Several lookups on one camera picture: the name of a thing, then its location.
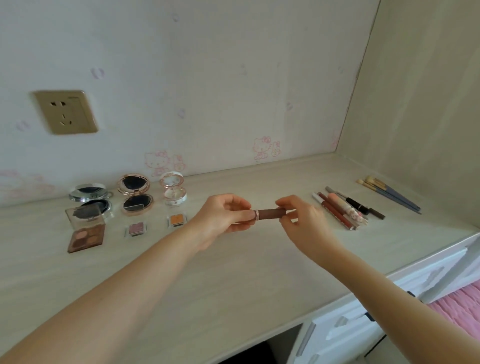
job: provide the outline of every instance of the desk surface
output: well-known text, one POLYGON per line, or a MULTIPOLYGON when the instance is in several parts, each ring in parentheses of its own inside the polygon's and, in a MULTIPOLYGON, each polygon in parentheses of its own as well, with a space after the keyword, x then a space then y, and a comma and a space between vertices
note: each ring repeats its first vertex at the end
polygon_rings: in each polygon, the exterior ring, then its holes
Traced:
MULTIPOLYGON (((274 208, 277 198, 289 194, 316 204, 311 192, 328 185, 386 215, 348 231, 328 214, 346 247, 385 274, 478 230, 393 182, 423 215, 355 183, 368 174, 327 154, 196 175, 186 178, 182 209, 191 217, 209 195, 222 192, 245 197, 255 209, 274 208)), ((74 254, 67 253, 72 229, 64 210, 79 204, 63 198, 0 210, 0 353, 168 233, 167 207, 158 183, 152 185, 156 203, 136 218, 122 215, 125 197, 115 192, 115 216, 107 220, 103 245, 74 254), (147 234, 124 238, 125 226, 139 220, 147 222, 147 234)), ((217 362, 345 294, 342 284, 296 249, 277 220, 259 221, 219 238, 188 264, 120 362, 217 362)))

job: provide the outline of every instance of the wall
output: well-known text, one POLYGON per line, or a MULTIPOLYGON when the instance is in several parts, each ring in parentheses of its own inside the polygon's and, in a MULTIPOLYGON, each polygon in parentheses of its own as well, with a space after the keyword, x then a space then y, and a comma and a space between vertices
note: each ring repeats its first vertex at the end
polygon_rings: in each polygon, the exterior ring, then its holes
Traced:
POLYGON ((377 3, 2 1, 0 203, 335 150, 377 3), (84 90, 100 131, 51 135, 39 89, 84 90))
POLYGON ((479 17, 475 0, 382 0, 338 146, 477 226, 479 17))

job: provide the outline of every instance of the pink bedding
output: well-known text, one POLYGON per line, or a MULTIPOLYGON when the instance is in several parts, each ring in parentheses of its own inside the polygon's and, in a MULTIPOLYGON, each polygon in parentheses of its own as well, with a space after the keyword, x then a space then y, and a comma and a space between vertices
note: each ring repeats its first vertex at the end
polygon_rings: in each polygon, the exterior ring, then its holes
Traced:
POLYGON ((480 340, 480 280, 428 306, 480 340))

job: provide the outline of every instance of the outlet plate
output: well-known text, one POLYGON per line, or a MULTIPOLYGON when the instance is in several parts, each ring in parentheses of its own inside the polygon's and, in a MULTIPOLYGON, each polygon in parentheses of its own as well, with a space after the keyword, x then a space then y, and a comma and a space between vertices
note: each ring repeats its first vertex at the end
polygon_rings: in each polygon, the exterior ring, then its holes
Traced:
POLYGON ((98 132, 85 92, 36 91, 34 95, 52 133, 65 135, 98 132))

